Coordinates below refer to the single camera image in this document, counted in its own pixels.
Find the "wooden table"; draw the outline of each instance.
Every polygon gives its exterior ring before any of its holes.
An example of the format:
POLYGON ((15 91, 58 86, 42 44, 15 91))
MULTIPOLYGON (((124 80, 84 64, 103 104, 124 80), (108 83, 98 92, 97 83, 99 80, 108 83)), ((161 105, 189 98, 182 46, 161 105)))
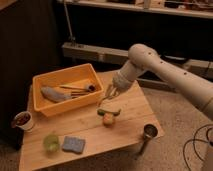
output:
POLYGON ((0 10, 8 7, 12 3, 16 2, 17 0, 0 0, 0 10))
MULTIPOLYGON (((104 88, 110 83, 113 74, 114 71, 98 73, 104 88)), ((103 126, 102 117, 97 115, 97 104, 47 118, 33 110, 31 90, 28 111, 32 112, 36 125, 31 132, 24 134, 19 170, 41 169, 139 143, 142 141, 143 127, 148 123, 158 128, 158 137, 164 134, 137 82, 128 92, 105 101, 102 106, 112 110, 122 109, 113 127, 103 126), (44 137, 52 132, 59 136, 60 144, 65 136, 85 139, 83 153, 74 154, 59 150, 54 155, 47 155, 42 142, 44 137)))

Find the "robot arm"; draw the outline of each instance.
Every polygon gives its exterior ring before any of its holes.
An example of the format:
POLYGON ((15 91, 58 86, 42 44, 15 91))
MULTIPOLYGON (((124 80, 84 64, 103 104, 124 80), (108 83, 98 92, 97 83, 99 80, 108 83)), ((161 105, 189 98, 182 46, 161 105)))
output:
POLYGON ((213 84, 160 59, 157 52, 143 44, 129 50, 129 60, 113 77, 118 93, 127 91, 145 70, 155 73, 213 120, 213 84))

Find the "blue sponge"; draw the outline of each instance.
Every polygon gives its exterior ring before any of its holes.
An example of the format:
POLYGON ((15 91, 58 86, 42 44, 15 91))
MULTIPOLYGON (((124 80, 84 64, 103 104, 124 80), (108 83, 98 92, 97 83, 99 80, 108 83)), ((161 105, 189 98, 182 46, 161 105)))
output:
POLYGON ((62 150, 66 152, 74 152, 81 154, 84 150, 86 141, 76 137, 65 137, 62 150))

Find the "wire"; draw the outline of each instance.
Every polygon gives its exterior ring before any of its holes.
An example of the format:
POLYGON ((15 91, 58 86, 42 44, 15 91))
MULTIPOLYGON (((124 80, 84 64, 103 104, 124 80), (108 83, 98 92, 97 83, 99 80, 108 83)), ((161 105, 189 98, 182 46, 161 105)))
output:
POLYGON ((199 141, 199 142, 203 142, 203 143, 209 143, 210 142, 210 139, 209 139, 209 132, 213 130, 213 124, 206 124, 200 128, 198 128, 195 133, 194 133, 194 136, 193 136, 193 139, 189 139, 185 142, 184 146, 183 146, 183 158, 184 158, 184 162, 188 168, 188 170, 191 171, 191 168, 189 167, 189 164, 188 164, 188 161, 186 159, 186 155, 185 155, 185 149, 186 149, 186 146, 188 143, 190 142, 193 142, 193 149, 194 149, 194 152, 196 154, 196 156, 201 160, 201 161, 204 161, 204 159, 200 156, 200 154, 198 153, 197 149, 196 149, 196 146, 195 146, 195 142, 199 141), (196 138, 197 137, 197 134, 198 132, 203 129, 203 128, 206 128, 206 127, 209 127, 209 126, 212 126, 211 128, 208 128, 208 130, 206 131, 206 140, 203 140, 203 139, 198 139, 196 138))
POLYGON ((205 141, 205 140, 202 140, 202 139, 194 139, 194 138, 193 139, 189 139, 189 140, 187 140, 185 142, 185 144, 183 146, 183 159, 184 159, 184 162, 185 162, 188 170, 190 170, 190 171, 191 171, 191 168, 189 167, 189 164, 188 164, 187 159, 186 159, 186 155, 185 155, 186 151, 185 151, 185 149, 186 149, 186 146, 187 146, 188 143, 195 142, 195 141, 199 141, 199 142, 203 142, 203 143, 208 143, 208 141, 205 141))
POLYGON ((210 143, 211 143, 211 140, 210 140, 210 138, 209 138, 209 132, 210 132, 211 130, 213 130, 213 128, 209 128, 209 129, 206 131, 206 139, 207 139, 208 142, 210 142, 210 143))
MULTIPOLYGON (((196 132, 194 133, 194 137, 193 137, 193 138, 196 139, 196 136, 197 136, 198 132, 199 132, 201 129, 206 128, 206 127, 209 127, 209 126, 213 126, 213 124, 206 124, 206 125, 204 125, 204 126, 198 128, 198 129, 196 130, 196 132)), ((204 161, 204 159, 200 156, 200 154, 199 154, 198 151, 196 150, 195 141, 193 141, 193 148, 194 148, 194 152, 195 152, 196 156, 197 156, 201 161, 204 161)))

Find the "orange plastic bin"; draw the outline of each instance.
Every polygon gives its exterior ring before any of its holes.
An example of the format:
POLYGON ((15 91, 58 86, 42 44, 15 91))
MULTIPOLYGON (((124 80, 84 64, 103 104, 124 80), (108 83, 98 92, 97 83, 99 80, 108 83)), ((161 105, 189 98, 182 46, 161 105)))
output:
POLYGON ((47 117, 96 103, 100 100, 102 93, 103 85, 91 64, 78 65, 33 77, 34 109, 47 117), (49 101, 41 93, 42 86, 69 93, 71 92, 70 89, 62 89, 59 86, 66 84, 74 87, 83 87, 83 85, 89 83, 95 86, 94 92, 59 103, 49 101))

